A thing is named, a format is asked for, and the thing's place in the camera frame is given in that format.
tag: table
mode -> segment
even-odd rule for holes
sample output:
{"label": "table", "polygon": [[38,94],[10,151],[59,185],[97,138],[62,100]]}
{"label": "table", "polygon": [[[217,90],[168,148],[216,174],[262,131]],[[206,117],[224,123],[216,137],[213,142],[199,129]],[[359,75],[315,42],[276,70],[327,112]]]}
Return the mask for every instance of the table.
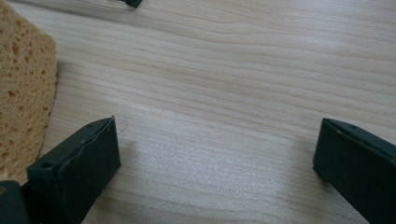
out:
{"label": "table", "polygon": [[10,2],[57,42],[41,154],[118,126],[84,223],[366,223],[312,159],[322,118],[396,144],[394,1],[51,2]]}

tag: brown sponge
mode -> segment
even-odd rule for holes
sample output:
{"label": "brown sponge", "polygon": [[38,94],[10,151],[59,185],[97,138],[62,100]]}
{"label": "brown sponge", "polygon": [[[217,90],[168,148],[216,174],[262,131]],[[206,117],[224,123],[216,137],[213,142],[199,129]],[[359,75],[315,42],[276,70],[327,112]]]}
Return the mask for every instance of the brown sponge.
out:
{"label": "brown sponge", "polygon": [[55,96],[55,41],[0,0],[0,180],[26,180]]}

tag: sponge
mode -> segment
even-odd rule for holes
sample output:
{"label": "sponge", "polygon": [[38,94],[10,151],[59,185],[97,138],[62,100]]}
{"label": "sponge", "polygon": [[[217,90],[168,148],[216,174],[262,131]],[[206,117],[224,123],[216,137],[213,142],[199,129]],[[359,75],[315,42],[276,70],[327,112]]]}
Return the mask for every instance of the sponge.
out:
{"label": "sponge", "polygon": [[56,91],[54,39],[0,0],[0,180],[26,181]]}

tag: wooden surface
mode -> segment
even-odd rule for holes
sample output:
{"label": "wooden surface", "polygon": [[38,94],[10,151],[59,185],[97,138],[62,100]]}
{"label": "wooden surface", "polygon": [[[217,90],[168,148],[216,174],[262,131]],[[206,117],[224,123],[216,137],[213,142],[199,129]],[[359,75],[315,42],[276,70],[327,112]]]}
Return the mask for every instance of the wooden surface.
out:
{"label": "wooden surface", "polygon": [[396,2],[52,2],[11,3],[57,41],[42,153],[118,125],[122,166],[84,223],[366,223],[312,158],[324,117],[396,144]]}

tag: black object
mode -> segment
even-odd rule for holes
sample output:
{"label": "black object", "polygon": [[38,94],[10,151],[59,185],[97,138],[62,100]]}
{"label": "black object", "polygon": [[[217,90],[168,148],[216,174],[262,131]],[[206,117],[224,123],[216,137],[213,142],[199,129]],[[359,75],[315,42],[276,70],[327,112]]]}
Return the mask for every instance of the black object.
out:
{"label": "black object", "polygon": [[[13,181],[0,183],[0,189],[7,188],[0,193],[1,223],[81,223],[119,167],[114,118],[90,123],[29,166],[29,181],[21,189],[15,188],[18,184]],[[16,205],[11,209],[3,204]],[[14,219],[3,219],[6,216]]]}
{"label": "black object", "polygon": [[130,7],[138,7],[142,0],[118,0],[126,3]]}
{"label": "black object", "polygon": [[396,146],[354,125],[323,119],[314,170],[370,223],[396,223]]}

